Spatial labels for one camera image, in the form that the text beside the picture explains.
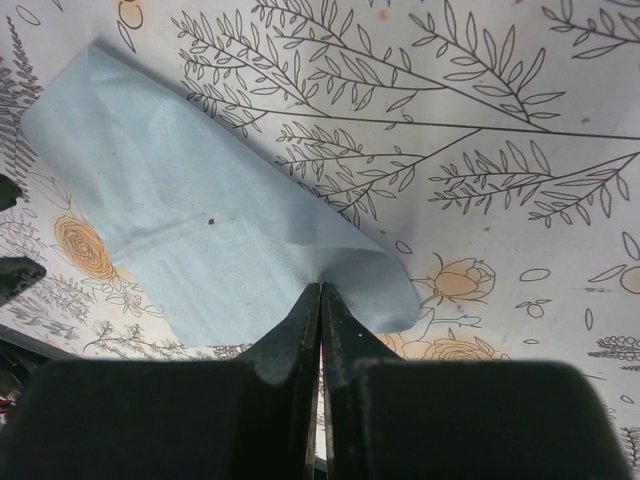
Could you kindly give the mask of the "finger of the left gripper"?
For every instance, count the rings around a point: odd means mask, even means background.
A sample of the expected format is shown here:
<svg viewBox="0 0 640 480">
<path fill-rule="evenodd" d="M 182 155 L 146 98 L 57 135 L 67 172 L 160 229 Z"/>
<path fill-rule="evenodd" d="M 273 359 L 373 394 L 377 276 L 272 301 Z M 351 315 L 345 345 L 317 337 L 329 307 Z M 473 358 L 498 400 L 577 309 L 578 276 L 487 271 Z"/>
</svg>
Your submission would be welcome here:
<svg viewBox="0 0 640 480">
<path fill-rule="evenodd" d="M 23 195 L 21 188 L 10 178 L 0 175 L 0 210 L 8 210 L 17 204 Z"/>
<path fill-rule="evenodd" d="M 47 270 L 28 257 L 2 257 L 0 261 L 1 302 L 8 303 L 42 280 Z"/>
</svg>

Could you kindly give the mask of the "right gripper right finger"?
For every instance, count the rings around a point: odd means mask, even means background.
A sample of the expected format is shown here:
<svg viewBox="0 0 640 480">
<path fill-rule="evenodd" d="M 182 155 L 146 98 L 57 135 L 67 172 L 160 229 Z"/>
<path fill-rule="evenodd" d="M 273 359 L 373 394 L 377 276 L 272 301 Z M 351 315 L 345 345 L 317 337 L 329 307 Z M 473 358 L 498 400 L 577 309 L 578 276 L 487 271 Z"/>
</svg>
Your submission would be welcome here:
<svg viewBox="0 0 640 480">
<path fill-rule="evenodd" d="M 628 479 L 604 407 L 551 361 L 408 361 L 320 300 L 332 479 Z"/>
</svg>

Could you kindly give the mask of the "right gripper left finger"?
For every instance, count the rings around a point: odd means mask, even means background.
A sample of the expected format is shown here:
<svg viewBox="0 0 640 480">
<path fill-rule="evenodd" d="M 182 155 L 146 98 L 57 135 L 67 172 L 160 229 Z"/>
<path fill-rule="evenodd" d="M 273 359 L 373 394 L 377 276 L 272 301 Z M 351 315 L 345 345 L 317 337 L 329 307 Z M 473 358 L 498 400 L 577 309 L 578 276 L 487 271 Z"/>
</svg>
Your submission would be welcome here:
<svg viewBox="0 0 640 480">
<path fill-rule="evenodd" d="M 310 479 L 320 288 L 236 358 L 59 360 L 1 434 L 5 479 Z"/>
</svg>

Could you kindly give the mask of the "blue cleaning cloth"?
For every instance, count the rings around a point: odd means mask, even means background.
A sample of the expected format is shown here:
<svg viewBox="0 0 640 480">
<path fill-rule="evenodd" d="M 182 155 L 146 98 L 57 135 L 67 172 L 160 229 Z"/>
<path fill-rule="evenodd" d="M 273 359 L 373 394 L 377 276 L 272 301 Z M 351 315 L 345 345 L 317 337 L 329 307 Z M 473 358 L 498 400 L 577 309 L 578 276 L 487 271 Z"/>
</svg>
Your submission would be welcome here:
<svg viewBox="0 0 640 480">
<path fill-rule="evenodd" d="M 23 115 L 112 261 L 189 346 L 252 343 L 314 282 L 370 331 L 412 327 L 398 260 L 187 101 L 98 48 Z"/>
</svg>

